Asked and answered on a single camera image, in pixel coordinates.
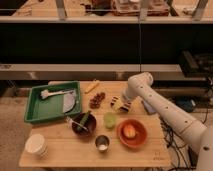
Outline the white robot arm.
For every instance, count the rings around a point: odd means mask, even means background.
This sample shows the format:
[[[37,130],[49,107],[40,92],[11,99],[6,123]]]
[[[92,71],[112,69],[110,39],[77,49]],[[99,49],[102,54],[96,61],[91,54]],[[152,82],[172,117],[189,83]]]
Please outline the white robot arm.
[[[122,101],[132,102],[136,97],[145,100],[198,155],[195,171],[213,171],[213,125],[206,126],[158,94],[152,84],[153,76],[149,72],[129,77]]]

